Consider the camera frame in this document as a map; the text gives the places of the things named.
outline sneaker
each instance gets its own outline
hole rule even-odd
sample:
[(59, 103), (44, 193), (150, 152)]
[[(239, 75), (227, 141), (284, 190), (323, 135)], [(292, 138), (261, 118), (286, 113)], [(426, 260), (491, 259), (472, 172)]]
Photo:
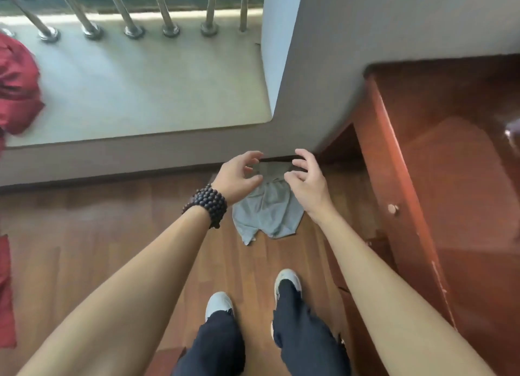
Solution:
[(280, 297), (280, 293), (278, 292), (278, 287), (280, 286), (280, 282), (284, 279), (290, 280), (293, 283), (296, 291), (302, 295), (302, 284), (300, 283), (300, 279), (298, 279), (298, 275), (292, 269), (282, 269), (278, 276), (276, 276), (275, 280), (275, 304), (278, 304), (278, 298)]
[(226, 312), (231, 312), (231, 314), (233, 314), (233, 303), (224, 291), (216, 292), (210, 297), (210, 300), (207, 301), (206, 321), (218, 310), (225, 310)]

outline hand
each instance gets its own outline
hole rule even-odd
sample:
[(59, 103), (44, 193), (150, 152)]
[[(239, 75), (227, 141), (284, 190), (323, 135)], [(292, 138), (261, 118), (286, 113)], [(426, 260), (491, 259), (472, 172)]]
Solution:
[(295, 152), (298, 156), (302, 156), (304, 160), (295, 159), (292, 161), (293, 165), (306, 169), (307, 172), (286, 172), (284, 179), (289, 183), (303, 209), (316, 221), (328, 211), (334, 211), (327, 181), (311, 152), (305, 149), (296, 149)]
[(263, 155), (261, 151), (247, 151), (222, 164), (211, 187), (224, 196), (229, 207), (244, 199), (262, 183), (262, 175), (246, 179), (245, 173), (251, 172), (253, 169), (248, 165), (258, 164)]

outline navy trousers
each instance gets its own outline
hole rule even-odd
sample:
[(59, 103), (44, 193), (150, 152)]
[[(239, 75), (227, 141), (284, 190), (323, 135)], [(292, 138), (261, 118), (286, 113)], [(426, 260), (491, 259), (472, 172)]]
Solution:
[[(289, 280), (279, 286), (273, 316), (275, 343), (292, 376), (350, 376), (345, 347), (302, 300)], [(219, 310), (199, 328), (192, 348), (172, 376), (238, 376), (244, 371), (245, 346), (231, 314)]]

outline red cloth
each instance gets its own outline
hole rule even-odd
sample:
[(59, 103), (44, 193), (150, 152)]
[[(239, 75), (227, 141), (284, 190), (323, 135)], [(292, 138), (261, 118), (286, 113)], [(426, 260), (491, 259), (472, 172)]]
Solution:
[(0, 237), (0, 348), (16, 347), (15, 314), (12, 310), (11, 256), (7, 235)]
[(0, 129), (20, 134), (43, 109), (39, 77), (31, 52), (16, 39), (0, 33)]

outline wooden floor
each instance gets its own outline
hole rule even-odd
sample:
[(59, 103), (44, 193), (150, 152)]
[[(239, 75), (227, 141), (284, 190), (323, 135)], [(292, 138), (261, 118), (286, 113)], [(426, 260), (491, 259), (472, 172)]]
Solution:
[[(18, 347), (0, 349), (0, 376), (13, 376), (96, 287), (173, 222), (210, 171), (0, 196), (0, 234), (11, 243)], [(366, 171), (328, 167), (333, 200), (365, 238), (380, 227)], [(304, 298), (334, 333), (346, 332), (322, 233), (307, 215), (296, 235), (264, 234), (246, 247), (231, 215), (210, 230), (159, 348), (190, 347), (215, 291), (232, 298), (246, 344), (245, 375), (288, 374), (270, 336), (273, 284), (283, 268), (301, 277)]]

